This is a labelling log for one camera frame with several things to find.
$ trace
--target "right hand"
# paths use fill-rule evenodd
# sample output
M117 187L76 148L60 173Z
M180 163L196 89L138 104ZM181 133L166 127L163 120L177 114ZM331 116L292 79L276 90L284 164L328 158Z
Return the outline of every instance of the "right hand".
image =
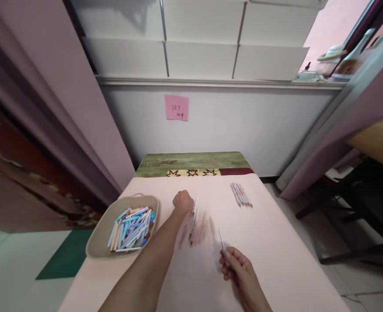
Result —
M234 272L227 269L226 260ZM221 250L219 263L222 265L223 279L233 280L239 299L245 312L271 312L271 307L262 292L252 263L238 249L226 248L226 255Z

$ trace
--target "purple curtain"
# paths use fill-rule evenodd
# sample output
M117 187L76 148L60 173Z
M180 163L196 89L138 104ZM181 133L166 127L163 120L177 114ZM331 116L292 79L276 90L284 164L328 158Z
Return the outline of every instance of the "purple curtain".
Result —
M299 196L352 150L346 140L382 119L383 68L310 153L280 197L293 200Z
M61 1L0 1L0 102L105 204L134 175Z

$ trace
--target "green tablecloth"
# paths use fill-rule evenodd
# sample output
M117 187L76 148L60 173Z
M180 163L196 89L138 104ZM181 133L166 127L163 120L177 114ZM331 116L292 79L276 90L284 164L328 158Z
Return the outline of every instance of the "green tablecloth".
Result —
M148 154L135 177L166 176L169 170L251 168L240 152Z

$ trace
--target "baseboard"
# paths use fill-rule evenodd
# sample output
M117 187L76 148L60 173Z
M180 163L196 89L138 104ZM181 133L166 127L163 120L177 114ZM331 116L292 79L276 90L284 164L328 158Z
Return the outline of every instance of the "baseboard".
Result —
M275 183L276 180L278 180L279 175L272 176L272 177L260 177L261 182L263 184L268 184L268 183Z

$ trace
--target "white bottle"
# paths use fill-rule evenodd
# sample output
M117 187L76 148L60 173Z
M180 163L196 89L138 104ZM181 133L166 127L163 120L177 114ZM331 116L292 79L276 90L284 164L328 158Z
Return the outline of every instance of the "white bottle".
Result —
M363 47L367 43L370 36L372 36L375 28L368 29L368 31L364 34L362 40L358 43L358 45L353 49L352 52L346 56L343 61L340 62L339 66L336 68L335 73L339 75L351 75L357 64L357 60L359 59L360 52Z

